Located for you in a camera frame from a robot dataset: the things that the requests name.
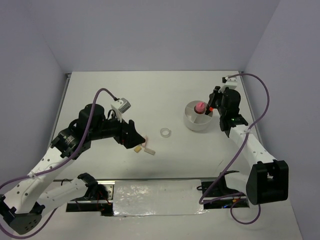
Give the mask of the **clear tape roll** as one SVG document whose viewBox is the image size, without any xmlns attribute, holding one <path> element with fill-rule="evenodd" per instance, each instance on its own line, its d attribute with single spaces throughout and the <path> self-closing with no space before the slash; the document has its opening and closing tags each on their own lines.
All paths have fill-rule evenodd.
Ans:
<svg viewBox="0 0 320 240">
<path fill-rule="evenodd" d="M 169 128 L 164 127 L 160 129 L 160 135 L 163 138 L 168 138 L 171 136 L 171 134 L 172 134 L 172 131 Z"/>
</svg>

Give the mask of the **orange black highlighter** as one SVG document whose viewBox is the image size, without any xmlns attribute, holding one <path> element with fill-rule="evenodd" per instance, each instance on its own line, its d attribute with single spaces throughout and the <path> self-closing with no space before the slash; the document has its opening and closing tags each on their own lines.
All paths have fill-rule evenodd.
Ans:
<svg viewBox="0 0 320 240">
<path fill-rule="evenodd" d="M 209 108 L 206 109 L 205 114 L 209 115 L 212 111 L 213 111 L 213 108 L 209 107 Z"/>
</svg>

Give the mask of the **tan square eraser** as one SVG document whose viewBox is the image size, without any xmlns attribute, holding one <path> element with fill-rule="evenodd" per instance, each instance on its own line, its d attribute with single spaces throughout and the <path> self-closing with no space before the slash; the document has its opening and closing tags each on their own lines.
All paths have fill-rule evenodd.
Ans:
<svg viewBox="0 0 320 240">
<path fill-rule="evenodd" d="M 136 153 L 140 152 L 141 150 L 142 150 L 142 147 L 141 147 L 141 146 L 137 146 L 137 147 L 134 149 L 134 151 L 135 151 Z"/>
</svg>

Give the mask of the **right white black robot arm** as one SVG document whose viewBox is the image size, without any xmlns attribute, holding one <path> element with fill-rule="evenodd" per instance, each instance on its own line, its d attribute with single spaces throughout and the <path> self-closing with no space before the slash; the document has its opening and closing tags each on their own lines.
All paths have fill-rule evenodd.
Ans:
<svg viewBox="0 0 320 240">
<path fill-rule="evenodd" d="M 277 160 L 250 132 L 251 127 L 240 114 L 241 95 L 231 87 L 216 86 L 209 96 L 207 110 L 216 109 L 222 132 L 239 148 L 250 167 L 249 175 L 226 172 L 217 184 L 223 196 L 234 190 L 243 193 L 253 205 L 285 201 L 289 195 L 289 166 Z"/>
</svg>

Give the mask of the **pink glue bottle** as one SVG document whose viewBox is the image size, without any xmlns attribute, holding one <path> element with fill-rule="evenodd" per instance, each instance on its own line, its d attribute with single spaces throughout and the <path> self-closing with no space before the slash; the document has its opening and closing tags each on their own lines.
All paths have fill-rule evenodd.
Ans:
<svg viewBox="0 0 320 240">
<path fill-rule="evenodd" d="M 206 104 L 203 101 L 199 101 L 195 106 L 194 106 L 194 111 L 195 113 L 201 115 L 206 112 Z"/>
</svg>

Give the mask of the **grey rectangular eraser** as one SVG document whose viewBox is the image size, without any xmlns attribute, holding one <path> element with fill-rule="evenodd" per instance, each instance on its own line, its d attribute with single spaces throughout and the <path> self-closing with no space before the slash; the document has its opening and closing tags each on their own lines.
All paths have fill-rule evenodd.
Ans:
<svg viewBox="0 0 320 240">
<path fill-rule="evenodd" d="M 144 152 L 146 152 L 146 153 L 148 153 L 148 154 L 150 154 L 150 155 L 155 155 L 155 151 L 154 150 L 152 150 L 152 149 L 150 149 L 150 148 L 147 148 L 147 147 L 145 147 L 144 148 Z"/>
</svg>

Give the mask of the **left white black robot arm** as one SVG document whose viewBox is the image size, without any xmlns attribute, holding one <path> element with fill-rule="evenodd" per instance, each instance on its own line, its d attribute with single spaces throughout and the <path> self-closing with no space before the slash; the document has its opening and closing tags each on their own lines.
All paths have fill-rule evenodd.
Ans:
<svg viewBox="0 0 320 240">
<path fill-rule="evenodd" d="M 113 138 L 126 149 L 132 149 L 146 140 L 135 128 L 133 120 L 119 120 L 115 110 L 105 115 L 99 105 L 88 104 L 78 118 L 54 138 L 46 154 L 29 172 L 26 179 L 0 197 L 0 214 L 19 238 L 32 231 L 47 213 L 65 203 L 85 198 L 107 200 L 106 188 L 88 173 L 81 173 L 60 187 L 48 190 L 53 180 L 70 166 L 92 141 Z"/>
</svg>

